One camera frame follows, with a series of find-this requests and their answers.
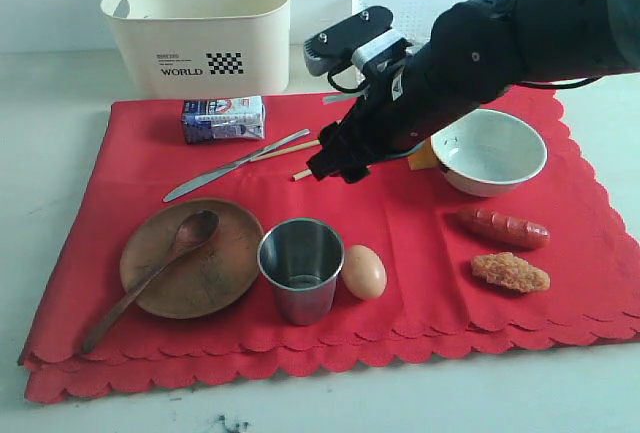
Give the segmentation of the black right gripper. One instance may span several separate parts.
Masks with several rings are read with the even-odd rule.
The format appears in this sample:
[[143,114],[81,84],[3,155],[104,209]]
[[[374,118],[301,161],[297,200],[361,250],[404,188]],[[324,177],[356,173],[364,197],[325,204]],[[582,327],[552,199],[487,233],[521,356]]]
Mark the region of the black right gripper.
[[[330,123],[320,131],[321,149],[307,167],[318,181],[338,177],[357,183],[370,174],[371,161],[408,155],[479,105],[449,78],[433,49],[424,47],[357,102],[353,118]],[[348,154],[344,154],[344,140]]]

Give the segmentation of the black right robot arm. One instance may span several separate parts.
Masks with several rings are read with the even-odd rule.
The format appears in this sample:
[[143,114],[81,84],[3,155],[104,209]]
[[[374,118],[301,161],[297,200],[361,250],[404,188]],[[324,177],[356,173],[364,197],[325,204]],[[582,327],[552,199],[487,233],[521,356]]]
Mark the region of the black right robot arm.
[[639,68],[639,0],[467,0],[418,50],[392,21],[372,6],[305,43],[311,74],[363,77],[346,116],[319,134],[308,163],[317,179],[358,182],[514,85],[572,88]]

